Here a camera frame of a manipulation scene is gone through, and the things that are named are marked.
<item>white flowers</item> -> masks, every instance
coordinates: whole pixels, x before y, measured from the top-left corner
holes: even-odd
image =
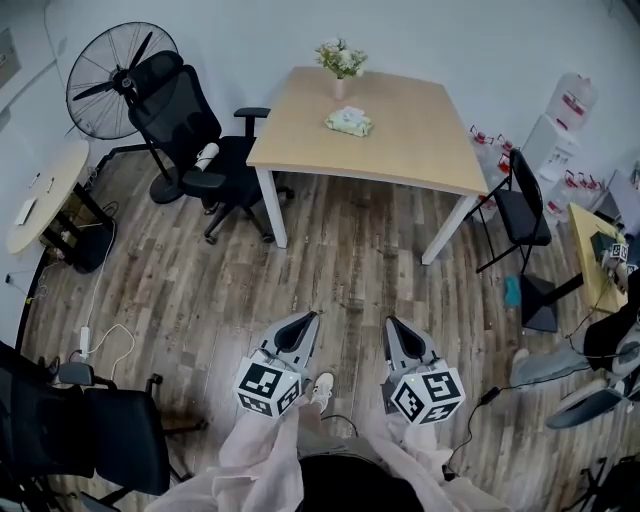
[[[362,76],[364,73],[362,64],[367,60],[367,54],[361,50],[349,50],[342,38],[329,39],[316,52],[316,62],[333,71],[338,78]]]
[[[340,46],[340,39],[338,39],[337,37],[332,37],[331,39],[327,39],[327,41],[324,43],[323,46],[338,48],[338,46]]]

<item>chair headrest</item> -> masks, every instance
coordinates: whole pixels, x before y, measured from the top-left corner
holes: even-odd
[[[180,72],[184,60],[176,52],[169,50],[158,52],[140,62],[129,71],[138,101],[158,90],[163,84]]]

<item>teal object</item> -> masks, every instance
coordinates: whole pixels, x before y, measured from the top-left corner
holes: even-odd
[[[509,308],[517,308],[522,301],[520,295],[520,277],[519,276],[507,276],[505,280],[507,291],[504,296],[504,302]]]

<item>small table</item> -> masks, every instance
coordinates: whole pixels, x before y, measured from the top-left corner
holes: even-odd
[[[581,272],[558,287],[535,276],[521,276],[523,327],[558,332],[556,301],[583,284],[589,309],[615,313],[627,303],[626,294],[620,293],[613,282],[607,284],[591,245],[591,237],[598,232],[615,238],[616,228],[573,203],[569,205],[569,222]]]
[[[66,143],[31,188],[16,191],[25,199],[35,197],[37,200],[26,222],[21,226],[14,223],[9,228],[7,249],[11,254],[24,250],[44,234],[47,240],[63,252],[65,261],[73,264],[78,272],[93,272],[102,264],[109,246],[112,245],[112,239],[115,239],[117,225],[78,183],[78,177],[86,168],[88,158],[89,143],[86,140]],[[99,225],[80,230],[60,212],[72,191],[95,215]],[[54,218],[76,239],[74,247],[49,227]]]
[[[336,101],[334,80],[322,68],[294,68],[247,158],[258,173],[278,247],[287,246],[287,233],[272,170],[345,176],[460,196],[422,256],[422,263],[430,264],[477,197],[488,193],[447,91],[440,84],[367,71],[350,80],[344,101]],[[368,137],[325,126],[331,112],[347,105],[373,121]]]

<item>white bottle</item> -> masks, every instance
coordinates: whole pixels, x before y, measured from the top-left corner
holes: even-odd
[[[558,81],[545,114],[565,130],[575,132],[585,125],[597,100],[598,92],[589,78],[565,73]]]

